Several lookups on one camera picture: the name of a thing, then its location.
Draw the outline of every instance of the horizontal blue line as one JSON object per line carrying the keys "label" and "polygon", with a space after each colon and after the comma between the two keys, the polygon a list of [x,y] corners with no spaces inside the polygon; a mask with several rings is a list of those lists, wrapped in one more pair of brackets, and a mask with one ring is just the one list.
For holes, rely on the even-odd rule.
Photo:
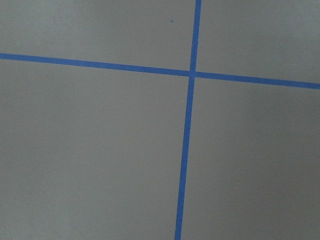
{"label": "horizontal blue line", "polygon": [[303,81],[290,81],[290,80],[279,80],[271,78],[253,77],[253,76],[238,76],[220,73],[209,73],[199,72],[195,73],[197,78],[203,79],[215,79],[233,82],[253,83],[253,84],[267,84],[276,86],[287,86],[304,89],[320,89],[320,83],[303,82]]}
{"label": "horizontal blue line", "polygon": [[168,69],[168,68],[149,67],[149,66],[124,65],[124,64],[106,63],[106,62],[97,62],[97,61],[82,61],[82,60],[73,60],[73,59],[64,59],[64,58],[55,58],[55,57],[0,53],[0,59],[27,61],[27,62],[35,62],[35,63],[46,63],[46,64],[70,65],[70,66],[98,68],[98,69],[123,70],[123,71],[132,71],[132,72],[140,72],[140,73],[150,73],[150,74],[165,74],[165,75],[185,76],[185,77],[189,76],[188,70],[176,70],[176,69]]}
{"label": "horizontal blue line", "polygon": [[[149,67],[149,66],[124,65],[124,64],[96,62],[96,61],[82,61],[82,60],[73,60],[73,59],[55,58],[55,57],[0,53],[0,59],[35,62],[35,63],[46,63],[46,64],[70,65],[70,66],[98,68],[98,69],[123,70],[123,71],[131,71],[131,72],[150,73],[150,74],[164,74],[164,75],[173,75],[173,76],[182,76],[182,77],[190,76],[190,71],[188,70],[168,69],[168,68]],[[320,83],[279,80],[279,79],[261,78],[261,77],[252,77],[252,76],[238,76],[238,75],[196,71],[195,77],[204,78],[204,79],[213,79],[213,80],[225,80],[225,81],[253,83],[253,84],[287,86],[287,87],[296,87],[296,88],[305,88],[305,89],[320,89]]]}

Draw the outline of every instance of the gray floor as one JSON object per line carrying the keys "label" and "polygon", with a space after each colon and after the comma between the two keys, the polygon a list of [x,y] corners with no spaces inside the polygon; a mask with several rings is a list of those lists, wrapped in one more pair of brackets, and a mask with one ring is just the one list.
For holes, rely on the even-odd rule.
{"label": "gray floor", "polygon": [[[194,0],[0,0],[0,53],[188,70]],[[197,71],[320,83],[320,2],[203,0]],[[188,78],[0,59],[0,239],[173,240]],[[320,236],[320,91],[195,80],[183,240]]]}

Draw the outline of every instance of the gray surface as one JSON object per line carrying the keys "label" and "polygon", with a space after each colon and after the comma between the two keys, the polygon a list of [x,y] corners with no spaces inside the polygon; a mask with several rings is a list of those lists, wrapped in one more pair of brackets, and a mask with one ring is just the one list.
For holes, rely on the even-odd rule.
{"label": "gray surface", "polygon": [[320,83],[320,1],[203,0],[197,71]]}
{"label": "gray surface", "polygon": [[189,69],[194,0],[1,0],[0,5],[2,53]]}
{"label": "gray surface", "polygon": [[1,240],[173,238],[187,78],[0,70]]}
{"label": "gray surface", "polygon": [[320,236],[318,90],[196,79],[183,240]]}

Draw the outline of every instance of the vertical blue line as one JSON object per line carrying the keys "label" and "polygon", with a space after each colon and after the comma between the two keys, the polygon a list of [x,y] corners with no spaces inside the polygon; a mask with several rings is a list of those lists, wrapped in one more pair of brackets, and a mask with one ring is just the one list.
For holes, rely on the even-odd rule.
{"label": "vertical blue line", "polygon": [[201,0],[196,0],[195,9],[194,9],[193,35],[192,35],[192,47],[191,47],[191,58],[190,58],[190,76],[189,76],[189,82],[188,82],[188,92],[186,97],[179,193],[178,193],[178,203],[177,203],[177,210],[176,210],[174,240],[181,240],[181,233],[182,233],[190,129],[191,129],[191,116],[192,116],[192,105],[193,105],[193,99],[194,99],[195,76],[196,76],[196,65],[197,65],[200,15],[201,15]]}

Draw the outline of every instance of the blue line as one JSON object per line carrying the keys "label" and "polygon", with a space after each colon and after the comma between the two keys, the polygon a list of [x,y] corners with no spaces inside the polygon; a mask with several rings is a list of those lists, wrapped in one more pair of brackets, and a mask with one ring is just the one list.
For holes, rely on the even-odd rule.
{"label": "blue line", "polygon": [[189,76],[189,71],[187,70],[177,70],[177,69],[158,68],[158,67],[149,67],[149,66],[124,65],[124,64],[106,63],[106,62],[97,62],[97,61],[82,61],[82,60],[73,60],[73,59],[64,59],[64,58],[55,58],[55,57],[0,53],[0,59],[46,63],[46,64],[70,65],[70,66],[98,68],[98,69],[124,70],[124,71],[140,72],[140,73],[151,73],[151,74],[165,74],[165,75],[185,76],[185,77]]}
{"label": "blue line", "polygon": [[303,81],[289,81],[289,80],[279,80],[279,79],[253,77],[253,76],[237,76],[237,75],[208,73],[208,72],[196,72],[195,76],[197,78],[204,78],[204,79],[215,79],[215,80],[254,83],[254,84],[267,84],[267,85],[276,85],[276,86],[305,88],[305,89],[320,89],[320,83],[303,82]]}
{"label": "blue line", "polygon": [[179,180],[179,193],[178,193],[178,202],[177,202],[177,209],[176,209],[174,240],[181,240],[181,234],[182,234],[192,106],[193,106],[193,99],[194,99],[196,65],[197,65],[197,54],[198,54],[200,15],[201,15],[201,0],[196,0],[195,9],[194,9],[193,35],[192,35],[190,72],[189,72],[190,76],[189,76],[189,82],[188,82],[188,92],[186,97],[180,180]]}

